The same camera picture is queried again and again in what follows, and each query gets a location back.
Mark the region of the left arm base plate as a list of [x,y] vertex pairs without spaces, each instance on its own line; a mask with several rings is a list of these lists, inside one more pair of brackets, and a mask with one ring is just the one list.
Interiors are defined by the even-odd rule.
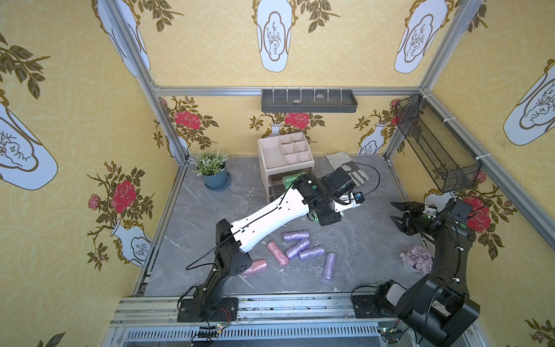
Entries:
[[177,322],[233,322],[238,315],[238,299],[224,297],[221,302],[199,310],[192,298],[182,298],[177,303]]

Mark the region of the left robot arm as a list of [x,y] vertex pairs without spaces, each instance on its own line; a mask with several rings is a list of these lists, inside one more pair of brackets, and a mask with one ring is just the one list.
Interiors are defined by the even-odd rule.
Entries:
[[301,173],[264,208],[239,221],[219,221],[216,245],[207,252],[214,255],[208,263],[208,277],[193,293],[196,313],[206,318],[219,308],[227,281],[248,270],[252,265],[249,252],[273,231],[310,213],[321,226],[340,221],[341,211],[357,205],[354,187],[342,169],[319,179],[312,173]]

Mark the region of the beige drawer organizer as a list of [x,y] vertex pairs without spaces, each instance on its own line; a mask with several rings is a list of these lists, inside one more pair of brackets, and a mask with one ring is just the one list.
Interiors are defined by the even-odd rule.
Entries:
[[303,132],[295,132],[257,140],[260,173],[266,202],[275,199],[272,177],[283,178],[291,172],[312,171],[315,160]]

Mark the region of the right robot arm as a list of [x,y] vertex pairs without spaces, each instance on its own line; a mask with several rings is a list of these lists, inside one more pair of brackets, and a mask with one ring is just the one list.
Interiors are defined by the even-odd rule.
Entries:
[[402,233],[432,238],[432,269],[409,289],[394,280],[379,286],[377,312],[404,322],[434,346],[451,346],[478,318],[480,306],[470,298],[466,281],[468,253],[476,240],[467,224],[473,207],[450,199],[439,211],[420,202],[394,202],[402,211],[392,220]]

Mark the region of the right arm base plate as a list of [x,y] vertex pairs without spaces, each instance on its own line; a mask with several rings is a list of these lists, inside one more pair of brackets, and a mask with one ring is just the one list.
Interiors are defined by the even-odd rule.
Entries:
[[390,308],[375,295],[355,295],[351,298],[354,314],[357,319],[391,318]]

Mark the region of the pink trash bag roll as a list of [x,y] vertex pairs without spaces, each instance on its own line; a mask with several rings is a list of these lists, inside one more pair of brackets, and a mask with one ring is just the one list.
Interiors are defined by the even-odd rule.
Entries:
[[257,273],[266,271],[268,268],[267,260],[256,260],[252,265],[242,273],[242,276],[247,277]]
[[267,244],[267,249],[280,266],[285,267],[290,263],[290,259],[274,241],[271,241]]

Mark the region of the potted green plant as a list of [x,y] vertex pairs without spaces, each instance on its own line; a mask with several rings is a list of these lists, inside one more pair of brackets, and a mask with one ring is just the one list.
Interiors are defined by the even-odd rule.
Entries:
[[211,191],[221,192],[231,183],[231,176],[226,167],[228,156],[220,150],[204,150],[193,156],[195,173],[200,176]]

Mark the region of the purple trash bag roll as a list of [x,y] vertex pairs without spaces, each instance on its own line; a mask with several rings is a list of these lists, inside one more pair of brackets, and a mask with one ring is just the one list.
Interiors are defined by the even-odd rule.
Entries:
[[325,267],[322,272],[322,279],[330,281],[333,277],[333,271],[335,269],[336,254],[333,252],[328,252],[325,260]]
[[301,261],[306,261],[310,259],[314,259],[316,257],[321,257],[326,254],[326,250],[322,246],[316,246],[309,248],[307,250],[301,251],[299,253],[299,258]]
[[300,241],[309,238],[308,230],[286,231],[282,235],[284,242]]
[[308,238],[303,238],[298,241],[293,247],[290,247],[286,250],[286,256],[291,260],[295,257],[299,256],[301,252],[307,250],[311,245],[311,242]]

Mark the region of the grey wall shelf tray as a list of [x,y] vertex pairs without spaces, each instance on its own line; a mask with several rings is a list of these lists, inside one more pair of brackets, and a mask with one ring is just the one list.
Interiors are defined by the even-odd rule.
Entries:
[[261,110],[264,113],[355,113],[358,101],[352,90],[343,88],[271,88],[264,89]]

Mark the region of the grey work glove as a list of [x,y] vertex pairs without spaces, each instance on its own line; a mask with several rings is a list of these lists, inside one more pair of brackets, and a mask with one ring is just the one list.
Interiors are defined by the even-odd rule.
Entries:
[[346,152],[334,153],[326,156],[331,167],[335,169],[343,169],[354,181],[357,187],[368,182],[369,176],[352,160]]

